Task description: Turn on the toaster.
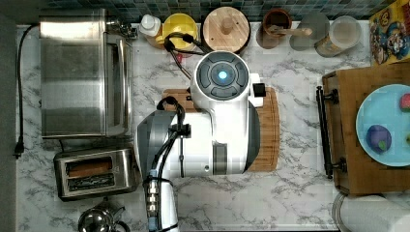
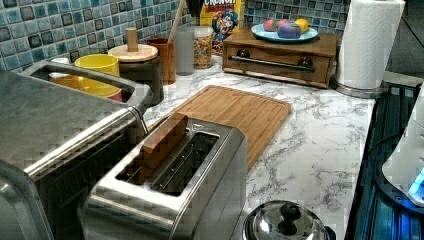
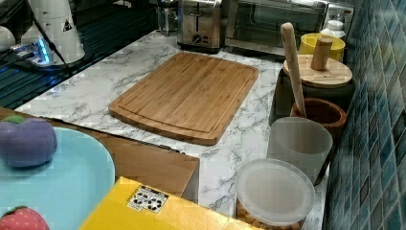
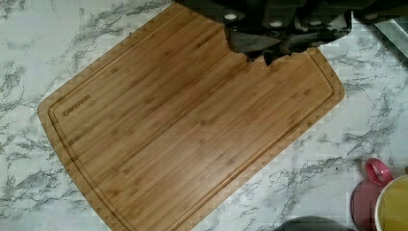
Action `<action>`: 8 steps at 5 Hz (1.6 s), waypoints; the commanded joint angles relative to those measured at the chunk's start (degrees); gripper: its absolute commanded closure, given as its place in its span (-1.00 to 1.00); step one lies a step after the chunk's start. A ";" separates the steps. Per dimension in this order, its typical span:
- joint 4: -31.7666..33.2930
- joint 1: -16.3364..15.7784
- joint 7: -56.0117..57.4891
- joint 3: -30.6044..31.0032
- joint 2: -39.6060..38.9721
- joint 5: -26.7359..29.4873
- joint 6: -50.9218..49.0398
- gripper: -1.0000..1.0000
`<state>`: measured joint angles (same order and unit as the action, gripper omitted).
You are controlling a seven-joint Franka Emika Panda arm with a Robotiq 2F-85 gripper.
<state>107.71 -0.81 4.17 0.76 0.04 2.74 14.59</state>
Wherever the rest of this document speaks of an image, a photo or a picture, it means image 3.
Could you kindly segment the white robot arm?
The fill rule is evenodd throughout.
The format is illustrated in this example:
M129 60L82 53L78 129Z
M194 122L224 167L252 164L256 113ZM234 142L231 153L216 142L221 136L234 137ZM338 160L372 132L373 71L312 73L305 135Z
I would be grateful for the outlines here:
M38 22L21 37L22 43L34 46L35 56L29 62L40 67L58 66L85 56L69 0L28 0L28 6Z

